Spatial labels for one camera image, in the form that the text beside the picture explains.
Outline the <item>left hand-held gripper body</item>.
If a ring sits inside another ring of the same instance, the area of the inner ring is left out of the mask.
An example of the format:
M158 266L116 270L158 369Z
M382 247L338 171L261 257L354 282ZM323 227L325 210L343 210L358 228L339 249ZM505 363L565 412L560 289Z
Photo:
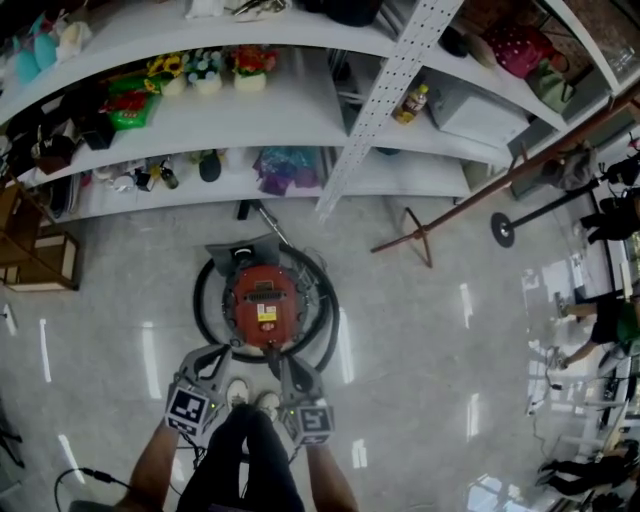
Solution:
M219 385L176 373L169 386L164 424L181 434L201 438L223 407Z

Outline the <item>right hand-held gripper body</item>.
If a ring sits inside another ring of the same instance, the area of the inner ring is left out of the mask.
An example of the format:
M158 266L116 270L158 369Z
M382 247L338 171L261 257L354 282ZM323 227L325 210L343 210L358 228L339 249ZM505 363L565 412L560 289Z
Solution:
M323 445L334 433L334 410L325 398L282 397L279 421L294 445Z

